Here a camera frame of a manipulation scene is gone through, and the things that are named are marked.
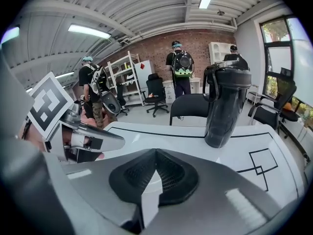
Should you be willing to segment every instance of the black rubber pad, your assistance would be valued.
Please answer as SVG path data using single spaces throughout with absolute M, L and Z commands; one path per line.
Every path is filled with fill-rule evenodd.
M 141 195 L 155 170 L 160 175 L 163 187 L 159 206 L 184 202 L 198 186 L 197 171 L 190 164 L 161 149 L 150 149 L 117 167 L 111 172 L 109 183 L 121 200 L 141 206 Z

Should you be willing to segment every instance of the ceiling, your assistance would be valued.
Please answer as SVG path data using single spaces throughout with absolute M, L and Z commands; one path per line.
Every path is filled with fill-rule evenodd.
M 132 43 L 145 33 L 148 37 L 149 32 L 159 34 L 186 25 L 231 28 L 233 19 L 262 1 L 212 0 L 203 10 L 198 8 L 200 0 L 29 0 L 11 25 L 19 25 L 19 37 L 2 44 L 2 51 L 26 89 L 50 71 L 55 76 L 74 71 L 74 75 L 59 80 L 62 86 L 71 88 L 78 80 L 80 60 L 85 55 L 99 62 L 121 48 L 123 43 L 119 42 L 124 39 Z M 103 40 L 68 32 L 72 23 L 108 32 L 112 37 Z

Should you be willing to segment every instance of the tree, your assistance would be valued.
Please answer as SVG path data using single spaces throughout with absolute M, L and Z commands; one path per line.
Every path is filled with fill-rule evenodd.
M 273 42 L 281 41 L 283 37 L 288 35 L 284 20 L 263 25 L 263 31 L 270 36 Z

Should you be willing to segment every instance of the chair base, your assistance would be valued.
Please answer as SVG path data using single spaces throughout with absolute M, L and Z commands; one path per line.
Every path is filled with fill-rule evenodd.
M 166 111 L 166 113 L 170 113 L 168 110 L 166 110 L 166 109 L 164 109 L 163 107 L 168 107 L 166 104 L 163 104 L 163 105 L 158 105 L 158 103 L 155 103 L 155 106 L 154 107 L 152 107 L 152 108 L 150 108 L 150 109 L 148 109 L 147 110 L 147 113 L 149 113 L 149 111 L 151 111 L 151 110 L 154 110 L 153 111 L 153 117 L 155 118 L 156 117 L 156 111 L 157 110 L 163 110 L 163 111 Z
M 121 109 L 121 111 L 120 111 L 118 114 L 116 114 L 116 116 L 118 116 L 118 115 L 121 114 L 121 113 L 124 113 L 125 115 L 128 115 L 128 114 L 126 113 L 126 111 L 129 111 L 129 108 Z
M 278 128 L 277 128 L 277 134 L 279 135 L 279 130 L 281 130 L 285 135 L 284 135 L 284 139 L 287 139 L 288 137 L 288 133 L 285 131 L 285 129 L 282 126 L 282 123 L 279 122 Z

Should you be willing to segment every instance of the black water bottle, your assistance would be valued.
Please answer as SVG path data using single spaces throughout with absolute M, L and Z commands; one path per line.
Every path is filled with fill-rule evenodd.
M 209 94 L 205 94 L 206 82 Z M 251 74 L 239 61 L 211 65 L 204 71 L 203 96 L 209 101 L 205 142 L 214 148 L 223 147 L 233 133 L 243 109 Z

